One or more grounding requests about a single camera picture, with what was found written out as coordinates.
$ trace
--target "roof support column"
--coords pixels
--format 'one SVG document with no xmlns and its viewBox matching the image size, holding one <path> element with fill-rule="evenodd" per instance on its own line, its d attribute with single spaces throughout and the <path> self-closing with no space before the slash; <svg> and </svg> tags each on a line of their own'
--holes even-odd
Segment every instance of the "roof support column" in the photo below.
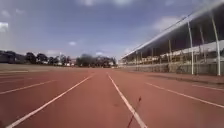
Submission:
<svg viewBox="0 0 224 128">
<path fill-rule="evenodd" d="M 153 48 L 152 48 L 151 58 L 152 58 L 152 65 L 153 65 Z"/>
<path fill-rule="evenodd" d="M 205 53 L 205 40 L 204 40 L 204 34 L 201 25 L 199 25 L 200 35 L 201 35 L 201 41 L 203 45 L 203 55 L 204 55 L 204 61 L 206 62 L 206 53 Z"/>
<path fill-rule="evenodd" d="M 190 46 L 191 46 L 191 74 L 194 75 L 194 51 L 193 51 L 193 40 L 192 40 L 191 26 L 190 26 L 189 17 L 188 17 L 188 21 L 187 21 L 187 26 L 188 26 L 188 32 L 189 32 L 189 38 L 190 38 Z"/>
<path fill-rule="evenodd" d="M 169 58 L 170 62 L 172 63 L 172 46 L 171 46 L 171 40 L 169 39 Z"/>
<path fill-rule="evenodd" d="M 219 48 L 219 38 L 217 34 L 217 29 L 216 29 L 216 24 L 215 24 L 215 19 L 213 14 L 211 13 L 211 19 L 212 19 L 212 25 L 215 33 L 215 39 L 216 39 L 216 51 L 217 51 L 217 75 L 221 75 L 221 66 L 220 66 L 220 48 Z"/>
</svg>

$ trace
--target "track lane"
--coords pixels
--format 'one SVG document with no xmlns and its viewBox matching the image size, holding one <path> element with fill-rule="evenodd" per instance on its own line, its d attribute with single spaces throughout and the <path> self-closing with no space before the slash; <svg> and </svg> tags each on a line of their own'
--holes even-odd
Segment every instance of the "track lane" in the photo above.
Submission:
<svg viewBox="0 0 224 128">
<path fill-rule="evenodd" d="M 224 109 L 146 85 L 144 82 L 147 81 L 141 75 L 122 74 L 116 71 L 111 71 L 110 74 L 131 104 L 134 104 L 139 96 L 142 97 L 139 115 L 148 127 L 224 127 Z"/>
<path fill-rule="evenodd" d="M 80 72 L 79 75 L 71 73 L 61 74 L 61 78 L 48 85 L 25 89 L 0 96 L 0 119 L 4 126 L 21 118 L 25 114 L 35 110 L 55 96 L 79 82 L 88 72 Z"/>
<path fill-rule="evenodd" d="M 97 74 L 62 98 L 24 121 L 23 127 L 124 128 L 131 113 L 107 74 Z M 133 128 L 139 125 L 134 120 Z"/>
<path fill-rule="evenodd" d="M 149 77 L 144 74 L 135 74 L 127 72 L 117 72 L 118 75 L 126 75 L 129 79 L 135 79 L 137 81 L 148 82 L 166 89 L 170 89 L 179 93 L 190 95 L 199 99 L 207 100 L 216 104 L 224 105 L 224 100 L 220 97 L 224 97 L 224 90 L 210 89 L 208 85 L 197 84 L 195 82 L 185 82 L 170 80 L 164 78 Z"/>
</svg>

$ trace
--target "grandstand roof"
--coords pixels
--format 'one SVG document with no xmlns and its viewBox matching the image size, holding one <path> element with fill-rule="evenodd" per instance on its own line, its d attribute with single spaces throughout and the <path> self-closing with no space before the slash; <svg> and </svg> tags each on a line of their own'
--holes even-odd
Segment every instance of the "grandstand roof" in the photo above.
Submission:
<svg viewBox="0 0 224 128">
<path fill-rule="evenodd" d="M 152 38 L 150 41 L 140 45 L 137 48 L 135 48 L 134 50 L 132 50 L 131 52 L 129 52 L 128 54 L 126 54 L 122 58 L 125 58 L 125 57 L 135 53 L 136 51 L 143 49 L 144 47 L 148 46 L 149 44 L 151 45 L 151 44 L 157 43 L 158 40 L 160 40 L 160 39 L 168 36 L 169 34 L 177 31 L 179 28 L 186 25 L 188 22 L 194 21 L 194 20 L 198 19 L 200 16 L 208 14 L 209 10 L 214 10 L 214 9 L 220 7 L 223 4 L 224 4 L 224 0 L 217 0 L 213 3 L 211 3 L 209 6 L 203 7 L 200 10 L 197 10 L 197 11 L 189 14 L 187 17 L 181 19 L 177 23 L 175 23 L 172 26 L 170 26 L 169 28 L 165 29 L 163 32 L 161 32 L 160 34 L 158 34 L 157 36 Z"/>
</svg>

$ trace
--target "white lane line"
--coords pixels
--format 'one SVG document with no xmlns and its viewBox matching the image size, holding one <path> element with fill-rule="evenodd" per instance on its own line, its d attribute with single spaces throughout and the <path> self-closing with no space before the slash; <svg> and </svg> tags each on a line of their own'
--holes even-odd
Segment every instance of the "white lane line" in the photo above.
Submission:
<svg viewBox="0 0 224 128">
<path fill-rule="evenodd" d="M 36 110 L 28 113 L 27 115 L 25 115 L 24 117 L 16 120 L 15 122 L 13 122 L 12 124 L 6 126 L 5 128 L 14 128 L 15 126 L 19 125 L 20 123 L 22 123 L 23 121 L 25 121 L 26 119 L 28 119 L 29 117 L 31 117 L 32 115 L 36 114 L 37 112 L 41 111 L 42 109 L 44 109 L 45 107 L 47 107 L 48 105 L 50 105 L 51 103 L 53 103 L 54 101 L 56 101 L 57 99 L 61 98 L 62 96 L 64 96 L 66 93 L 70 92 L 71 90 L 73 90 L 75 87 L 79 86 L 80 84 L 82 84 L 83 82 L 87 81 L 88 79 L 92 78 L 93 75 L 85 78 L 84 80 L 82 80 L 81 82 L 77 83 L 76 85 L 74 85 L 73 87 L 71 87 L 70 89 L 68 89 L 67 91 L 63 92 L 62 94 L 58 95 L 57 97 L 55 97 L 54 99 L 50 100 L 49 102 L 45 103 L 44 105 L 42 105 L 41 107 L 37 108 Z"/>
<path fill-rule="evenodd" d="M 16 75 L 16 76 L 4 76 L 4 77 L 0 77 L 0 79 L 3 79 L 3 78 L 13 78 L 13 77 L 26 77 L 26 76 L 18 76 L 18 75 Z"/>
<path fill-rule="evenodd" d="M 20 91 L 20 90 L 24 90 L 24 89 L 28 89 L 28 88 L 32 88 L 32 87 L 36 87 L 36 86 L 39 86 L 39 85 L 43 85 L 43 84 L 47 84 L 47 83 L 51 83 L 51 82 L 55 82 L 55 81 L 56 80 L 51 80 L 51 81 L 42 82 L 42 83 L 39 83 L 39 84 L 33 84 L 33 85 L 25 86 L 25 87 L 22 87 L 22 88 L 17 88 L 17 89 L 12 89 L 12 90 L 8 90 L 8 91 L 0 92 L 0 95 L 11 93 L 11 92 L 16 92 L 16 91 Z"/>
<path fill-rule="evenodd" d="M 1 74 L 4 74 L 4 73 L 20 73 L 20 72 L 29 72 L 29 71 L 0 71 Z"/>
<path fill-rule="evenodd" d="M 156 86 L 156 85 L 153 85 L 153 84 L 150 84 L 150 83 L 146 83 L 146 84 L 151 85 L 153 87 L 156 87 L 158 89 L 164 90 L 164 91 L 168 91 L 168 92 L 177 94 L 179 96 L 183 96 L 183 97 L 186 97 L 186 98 L 189 98 L 189 99 L 192 99 L 192 100 L 196 100 L 196 101 L 199 101 L 199 102 L 202 102 L 202 103 L 205 103 L 205 104 L 213 105 L 213 106 L 216 106 L 216 107 L 219 107 L 219 108 L 224 108 L 224 106 L 220 105 L 220 104 L 212 103 L 212 102 L 202 100 L 202 99 L 199 99 L 199 98 L 196 98 L 196 97 L 193 97 L 193 96 L 185 95 L 183 93 L 179 93 L 179 92 L 176 92 L 176 91 L 173 91 L 173 90 L 169 90 L 169 89 L 166 89 L 166 88 L 163 88 L 163 87 L 160 87 L 160 86 Z"/>
<path fill-rule="evenodd" d="M 191 85 L 191 86 L 199 87 L 199 88 L 212 89 L 212 90 L 216 90 L 216 91 L 224 91 L 224 89 L 221 89 L 221 88 L 212 88 L 212 87 L 200 86 L 200 85 Z"/>
<path fill-rule="evenodd" d="M 34 78 L 27 78 L 27 79 L 17 79 L 17 80 L 9 80 L 9 81 L 1 81 L 0 84 L 2 83 L 12 83 L 12 82 L 18 82 L 18 81 L 23 81 L 23 80 L 31 80 Z"/>
<path fill-rule="evenodd" d="M 147 126 L 145 125 L 145 123 L 142 121 L 142 119 L 140 118 L 140 116 L 138 115 L 138 113 L 135 111 L 135 109 L 133 109 L 133 107 L 131 106 L 131 104 L 128 102 L 128 100 L 125 98 L 125 96 L 122 94 L 122 92 L 119 90 L 119 88 L 117 87 L 117 85 L 115 84 L 114 80 L 111 78 L 111 76 L 109 75 L 109 73 L 107 73 L 108 77 L 110 78 L 111 82 L 113 83 L 114 87 L 116 88 L 116 90 L 118 91 L 119 95 L 121 96 L 122 100 L 124 101 L 124 103 L 126 104 L 126 106 L 128 107 L 128 109 L 130 110 L 130 112 L 132 113 L 132 115 L 135 117 L 136 121 L 138 122 L 138 124 L 140 125 L 141 128 L 147 128 Z"/>
</svg>

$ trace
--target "tree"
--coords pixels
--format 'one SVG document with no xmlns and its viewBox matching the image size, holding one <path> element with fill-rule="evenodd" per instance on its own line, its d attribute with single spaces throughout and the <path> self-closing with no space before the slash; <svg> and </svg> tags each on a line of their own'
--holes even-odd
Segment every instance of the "tree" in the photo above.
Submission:
<svg viewBox="0 0 224 128">
<path fill-rule="evenodd" d="M 38 53 L 37 54 L 37 60 L 40 63 L 46 62 L 47 61 L 47 56 L 43 53 Z"/>
<path fill-rule="evenodd" d="M 57 56 L 53 59 L 53 64 L 56 65 L 56 64 L 58 64 L 58 62 L 59 62 L 59 59 L 58 59 L 58 56 Z"/>
<path fill-rule="evenodd" d="M 66 62 L 67 62 L 67 57 L 64 56 L 64 55 L 61 55 L 60 56 L 60 61 L 61 61 L 61 64 L 64 66 L 66 64 Z"/>
<path fill-rule="evenodd" d="M 30 62 L 31 64 L 36 63 L 36 57 L 32 52 L 27 52 L 26 53 L 26 61 Z"/>
<path fill-rule="evenodd" d="M 8 63 L 14 64 L 16 60 L 16 53 L 13 51 L 6 51 L 5 54 L 8 58 Z"/>
<path fill-rule="evenodd" d="M 48 58 L 48 64 L 53 65 L 54 64 L 54 57 L 49 57 Z"/>
</svg>

